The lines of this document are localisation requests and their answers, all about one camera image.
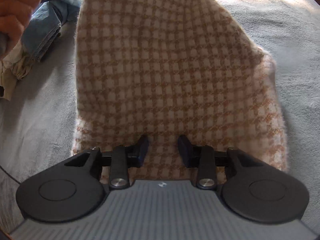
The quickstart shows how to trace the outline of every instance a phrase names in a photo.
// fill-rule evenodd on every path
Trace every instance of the plaid fabric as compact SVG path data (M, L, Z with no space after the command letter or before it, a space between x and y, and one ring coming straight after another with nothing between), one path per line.
M131 178L186 179L177 138L235 146L286 169L275 63L215 0L84 0L73 152L147 134Z

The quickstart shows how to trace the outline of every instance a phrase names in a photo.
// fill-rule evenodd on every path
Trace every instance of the black cable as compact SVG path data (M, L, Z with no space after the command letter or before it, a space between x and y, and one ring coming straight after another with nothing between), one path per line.
M21 182L17 181L14 177L12 177L4 168L2 168L2 166L0 165L0 170L2 170L10 179L14 180L16 183L18 183L19 185L21 184Z

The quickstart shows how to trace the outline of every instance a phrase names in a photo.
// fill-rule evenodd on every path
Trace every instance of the folded clothing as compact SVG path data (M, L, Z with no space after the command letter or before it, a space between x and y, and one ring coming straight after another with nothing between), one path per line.
M54 0L39 6L19 43L0 62L0 98L11 99L17 80L25 77L32 65L42 59L61 27L77 19L81 2Z
M215 0L84 0L73 152L151 144L132 179L189 179L177 139L238 147L285 170L275 62Z

